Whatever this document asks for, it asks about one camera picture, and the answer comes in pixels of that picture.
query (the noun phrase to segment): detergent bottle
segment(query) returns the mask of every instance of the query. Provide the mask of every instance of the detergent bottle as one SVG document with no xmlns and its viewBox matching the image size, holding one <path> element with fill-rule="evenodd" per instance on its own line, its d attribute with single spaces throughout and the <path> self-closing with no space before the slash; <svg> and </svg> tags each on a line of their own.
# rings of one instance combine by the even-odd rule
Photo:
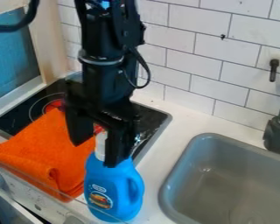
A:
<svg viewBox="0 0 280 224">
<path fill-rule="evenodd" d="M 91 213 L 102 221 L 133 219 L 141 209 L 144 182 L 130 158 L 116 168 L 103 165 L 108 133 L 96 133 L 96 146 L 87 160 L 84 188 Z"/>
</svg>

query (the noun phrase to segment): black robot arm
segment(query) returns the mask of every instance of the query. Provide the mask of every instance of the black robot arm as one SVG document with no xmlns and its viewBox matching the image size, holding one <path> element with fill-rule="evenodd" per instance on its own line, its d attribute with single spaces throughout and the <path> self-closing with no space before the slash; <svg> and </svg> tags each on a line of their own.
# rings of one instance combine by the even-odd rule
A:
<svg viewBox="0 0 280 224">
<path fill-rule="evenodd" d="M 145 27 L 135 0 L 74 0 L 81 24 L 82 64 L 79 80 L 66 82 L 66 123 L 71 141 L 84 143 L 96 124 L 108 132 L 104 164 L 115 167 L 128 158 L 137 142 L 139 114 L 130 102 L 136 88 L 146 87 L 151 71 L 137 47 L 144 43 Z M 0 32 L 15 32 L 37 14 L 39 0 L 31 0 L 18 24 L 0 24 Z M 137 64 L 148 74 L 137 85 Z"/>
</svg>

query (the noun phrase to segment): orange cloth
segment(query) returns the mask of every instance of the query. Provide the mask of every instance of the orange cloth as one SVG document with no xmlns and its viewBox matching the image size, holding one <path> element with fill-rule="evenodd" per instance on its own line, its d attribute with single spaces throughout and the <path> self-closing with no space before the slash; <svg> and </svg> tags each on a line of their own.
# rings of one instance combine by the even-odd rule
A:
<svg viewBox="0 0 280 224">
<path fill-rule="evenodd" d="M 85 163 L 94 148 L 94 138 L 74 147 L 64 114 L 54 109 L 0 144 L 0 163 L 27 174 L 16 172 L 44 192 L 68 202 L 70 199 L 62 193 L 72 198 L 83 193 Z"/>
</svg>

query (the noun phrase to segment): black stovetop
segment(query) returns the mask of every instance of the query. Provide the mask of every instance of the black stovetop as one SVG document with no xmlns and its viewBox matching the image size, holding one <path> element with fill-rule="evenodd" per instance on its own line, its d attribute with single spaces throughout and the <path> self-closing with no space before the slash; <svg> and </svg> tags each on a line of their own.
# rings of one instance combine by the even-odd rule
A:
<svg viewBox="0 0 280 224">
<path fill-rule="evenodd" d="M 0 117 L 0 134 L 4 137 L 15 136 L 30 123 L 40 118 L 47 109 L 58 107 L 58 102 L 62 101 L 64 92 L 65 80 L 57 80 L 28 100 L 20 103 Z M 134 159 L 149 142 L 156 140 L 154 136 L 163 131 L 169 118 L 163 112 L 141 105 L 139 105 L 139 109 L 141 116 L 139 130 L 142 143 L 135 149 Z"/>
</svg>

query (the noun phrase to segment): white countertop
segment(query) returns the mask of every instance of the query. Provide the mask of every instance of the white countertop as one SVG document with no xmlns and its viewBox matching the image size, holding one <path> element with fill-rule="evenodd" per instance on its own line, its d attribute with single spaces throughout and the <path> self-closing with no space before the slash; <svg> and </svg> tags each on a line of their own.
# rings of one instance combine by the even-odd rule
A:
<svg viewBox="0 0 280 224">
<path fill-rule="evenodd" d="M 193 137 L 211 132 L 263 148 L 263 132 L 260 130 L 141 94 L 135 94 L 132 100 L 167 112 L 172 116 L 172 121 L 137 166 L 145 183 L 145 194 L 142 210 L 129 223 L 174 223 L 163 214 L 158 205 L 158 190 Z M 79 203 L 64 206 L 76 211 L 85 209 L 77 205 Z"/>
</svg>

